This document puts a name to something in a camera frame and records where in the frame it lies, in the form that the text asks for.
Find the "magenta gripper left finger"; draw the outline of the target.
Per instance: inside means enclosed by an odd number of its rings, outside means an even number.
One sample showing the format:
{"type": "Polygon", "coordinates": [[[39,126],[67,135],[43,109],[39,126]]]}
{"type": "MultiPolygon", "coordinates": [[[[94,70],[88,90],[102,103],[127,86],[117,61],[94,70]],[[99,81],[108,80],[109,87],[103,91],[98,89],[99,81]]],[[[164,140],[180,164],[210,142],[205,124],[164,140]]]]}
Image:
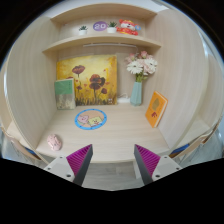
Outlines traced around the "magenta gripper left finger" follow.
{"type": "Polygon", "coordinates": [[[87,145],[68,156],[57,157],[45,167],[45,170],[81,186],[92,156],[93,147],[92,145],[87,145]]]}

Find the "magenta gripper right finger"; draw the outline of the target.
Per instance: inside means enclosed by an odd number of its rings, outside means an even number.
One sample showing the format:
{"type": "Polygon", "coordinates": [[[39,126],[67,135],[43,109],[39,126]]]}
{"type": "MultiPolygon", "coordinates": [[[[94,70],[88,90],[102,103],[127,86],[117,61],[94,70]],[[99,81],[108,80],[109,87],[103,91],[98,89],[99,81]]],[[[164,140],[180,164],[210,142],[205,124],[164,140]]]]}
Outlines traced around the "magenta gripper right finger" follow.
{"type": "Polygon", "coordinates": [[[134,156],[145,185],[181,170],[168,155],[159,156],[140,145],[134,146],[134,156]]]}

